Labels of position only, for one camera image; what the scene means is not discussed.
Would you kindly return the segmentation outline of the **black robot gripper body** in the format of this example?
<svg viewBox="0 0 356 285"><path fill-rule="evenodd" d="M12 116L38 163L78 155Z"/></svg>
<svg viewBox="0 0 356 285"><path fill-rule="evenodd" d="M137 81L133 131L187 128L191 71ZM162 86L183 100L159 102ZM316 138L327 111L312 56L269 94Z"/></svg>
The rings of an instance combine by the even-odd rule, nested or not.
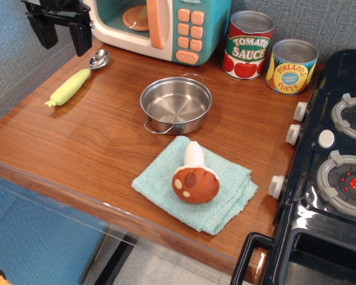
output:
<svg viewBox="0 0 356 285"><path fill-rule="evenodd" d="M69 26L78 24L90 28L90 7L79 0L22 1L27 8L27 18L32 27Z"/></svg>

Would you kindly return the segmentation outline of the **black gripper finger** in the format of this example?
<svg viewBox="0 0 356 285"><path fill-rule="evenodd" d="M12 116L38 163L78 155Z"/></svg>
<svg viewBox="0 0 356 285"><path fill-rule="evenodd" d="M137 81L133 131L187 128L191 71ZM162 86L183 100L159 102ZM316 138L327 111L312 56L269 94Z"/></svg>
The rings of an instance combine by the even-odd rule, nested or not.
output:
<svg viewBox="0 0 356 285"><path fill-rule="evenodd" d="M50 49L58 42L55 25L51 23L44 15L27 13L27 19L31 28L37 36L41 45Z"/></svg>
<svg viewBox="0 0 356 285"><path fill-rule="evenodd" d="M77 56L82 56L92 47L90 26L71 22L68 25Z"/></svg>

